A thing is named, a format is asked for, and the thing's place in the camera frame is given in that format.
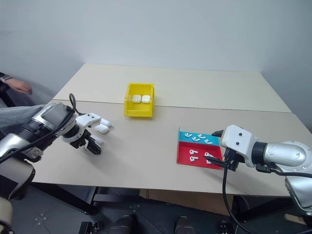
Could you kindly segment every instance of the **floor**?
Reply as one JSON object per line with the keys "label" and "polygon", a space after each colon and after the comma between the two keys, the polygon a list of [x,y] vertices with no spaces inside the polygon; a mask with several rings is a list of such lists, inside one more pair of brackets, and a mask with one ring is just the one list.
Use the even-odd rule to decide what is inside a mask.
{"label": "floor", "polygon": [[[63,186],[76,196],[85,199],[88,187]],[[110,194],[125,194],[121,188],[110,188]],[[266,202],[267,198],[245,197],[249,208]],[[172,234],[174,223],[181,215],[187,216],[197,234],[218,234],[220,220],[229,220],[226,216],[213,214],[177,205],[149,204],[105,204],[96,216],[89,216],[43,192],[29,187],[22,200],[11,200],[14,209],[13,229],[16,234],[78,234],[83,221],[104,221],[107,233],[110,226],[122,215],[135,213],[139,223],[138,234]],[[245,225],[259,234],[292,234],[306,230],[300,224],[286,221],[285,212],[269,215]],[[244,233],[240,228],[237,234]]]}

